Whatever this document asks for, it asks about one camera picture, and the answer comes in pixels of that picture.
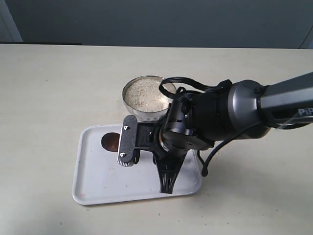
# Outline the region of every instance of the rice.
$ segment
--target rice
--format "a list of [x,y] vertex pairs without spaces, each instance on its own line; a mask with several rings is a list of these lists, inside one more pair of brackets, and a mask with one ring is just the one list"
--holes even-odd
[[[171,100],[164,96],[158,89],[160,81],[143,78],[134,82],[125,94],[125,101],[133,109],[142,112],[157,112],[168,108]],[[170,92],[175,92],[169,84],[164,85]]]

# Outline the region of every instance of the table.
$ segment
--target table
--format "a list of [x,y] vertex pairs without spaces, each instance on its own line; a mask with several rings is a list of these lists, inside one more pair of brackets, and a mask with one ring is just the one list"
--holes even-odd
[[71,186],[80,133],[122,122],[130,79],[312,70],[313,50],[0,45],[0,234],[311,234],[312,126],[232,142],[192,196],[84,207]]

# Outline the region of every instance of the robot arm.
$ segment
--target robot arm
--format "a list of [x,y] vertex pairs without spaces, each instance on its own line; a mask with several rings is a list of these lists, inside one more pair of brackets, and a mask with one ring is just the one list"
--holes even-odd
[[[166,83],[185,83],[203,93],[179,87],[172,94],[163,87]],[[152,152],[163,193],[172,193],[190,149],[199,153],[214,147],[215,141],[223,141],[205,161],[198,154],[206,176],[210,160],[227,143],[261,138],[272,127],[294,129],[313,122],[313,72],[271,86],[226,80],[209,87],[172,77],[163,80],[159,89],[173,100],[168,113],[150,123],[137,123],[134,116],[127,116],[123,126],[132,131],[122,129],[118,162],[130,166],[138,163],[141,150]]]

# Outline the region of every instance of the white tray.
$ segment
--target white tray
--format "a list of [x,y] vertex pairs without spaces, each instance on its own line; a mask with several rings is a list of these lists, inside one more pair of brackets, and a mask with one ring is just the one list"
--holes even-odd
[[120,133],[121,125],[92,126],[85,129],[78,146],[72,195],[81,205],[125,202],[141,199],[189,195],[199,190],[201,175],[196,157],[187,153],[174,185],[173,194],[160,193],[160,183],[152,153],[142,151],[139,163],[123,167],[117,153],[105,150],[101,138]]

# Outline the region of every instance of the gray wall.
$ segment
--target gray wall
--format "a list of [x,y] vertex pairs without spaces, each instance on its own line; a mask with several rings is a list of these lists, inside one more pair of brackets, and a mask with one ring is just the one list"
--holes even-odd
[[313,0],[6,0],[25,42],[297,48]]

